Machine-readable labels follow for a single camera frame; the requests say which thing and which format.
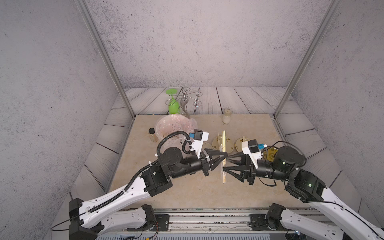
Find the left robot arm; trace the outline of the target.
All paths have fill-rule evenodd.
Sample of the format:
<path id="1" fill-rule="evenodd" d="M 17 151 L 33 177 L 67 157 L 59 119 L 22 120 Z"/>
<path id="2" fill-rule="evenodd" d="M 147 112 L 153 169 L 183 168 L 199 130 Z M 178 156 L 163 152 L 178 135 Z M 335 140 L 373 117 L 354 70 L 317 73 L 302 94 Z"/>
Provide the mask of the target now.
<path id="1" fill-rule="evenodd" d="M 180 149 L 168 148 L 158 155 L 157 161 L 138 171 L 127 185 L 93 200 L 70 201 L 69 238 L 95 240 L 102 234 L 123 229 L 151 229 L 156 222 L 152 206 L 143 205 L 130 211 L 125 208 L 168 190 L 173 186 L 172 179 L 199 171 L 208 176 L 227 157 L 226 152 L 207 149 L 200 157 L 184 158 Z"/>

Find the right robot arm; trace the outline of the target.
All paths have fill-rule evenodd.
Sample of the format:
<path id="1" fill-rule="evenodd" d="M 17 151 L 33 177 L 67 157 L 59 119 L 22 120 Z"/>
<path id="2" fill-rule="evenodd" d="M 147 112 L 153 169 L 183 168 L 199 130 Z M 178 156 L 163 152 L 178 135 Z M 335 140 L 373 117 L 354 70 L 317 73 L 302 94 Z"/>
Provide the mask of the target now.
<path id="1" fill-rule="evenodd" d="M 252 185 L 256 178 L 285 183 L 285 191 L 326 216 L 330 226 L 296 214 L 282 205 L 272 204 L 265 216 L 271 230 L 294 230 L 320 240 L 382 240 L 384 230 L 351 209 L 320 178 L 301 167 L 306 159 L 296 149 L 284 146 L 277 150 L 274 160 L 265 160 L 261 152 L 243 148 L 239 161 L 224 167 L 224 172 L 241 182 Z"/>

